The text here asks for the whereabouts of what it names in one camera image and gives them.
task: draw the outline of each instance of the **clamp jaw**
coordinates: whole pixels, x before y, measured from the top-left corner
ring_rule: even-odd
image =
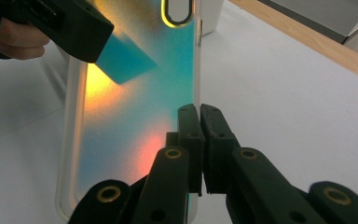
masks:
[[[202,105],[178,110],[149,175],[132,186],[106,180],[84,196],[69,224],[186,223],[188,193],[226,194],[234,224],[358,223],[358,195],[332,182],[306,193],[293,187],[260,151],[241,147],[222,112]]]

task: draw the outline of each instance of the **hand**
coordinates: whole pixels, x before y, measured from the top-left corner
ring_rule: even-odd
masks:
[[[31,24],[17,24],[2,18],[0,52],[7,57],[26,60],[42,56],[49,38]]]

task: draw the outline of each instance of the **metal grommet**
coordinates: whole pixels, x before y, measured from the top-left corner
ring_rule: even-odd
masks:
[[[97,200],[100,203],[111,203],[116,200],[121,194],[118,186],[106,186],[100,189],[97,193]]]
[[[252,151],[251,149],[243,149],[241,150],[241,156],[247,160],[255,160],[257,159],[257,153]]]
[[[177,159],[182,156],[182,152],[176,148],[171,148],[165,151],[165,156],[170,159]]]
[[[342,192],[339,189],[334,188],[325,188],[324,195],[332,202],[338,203],[341,205],[351,204],[351,198],[348,194]]]

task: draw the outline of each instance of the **phone case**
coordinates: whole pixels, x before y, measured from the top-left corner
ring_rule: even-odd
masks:
[[[56,198],[64,219],[98,182],[147,175],[177,109],[200,104],[200,1],[89,2],[115,30],[96,64],[70,59]]]

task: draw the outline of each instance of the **wooden edge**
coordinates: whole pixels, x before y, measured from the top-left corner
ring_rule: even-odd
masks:
[[[340,45],[257,0],[229,1],[358,75],[358,52]]]

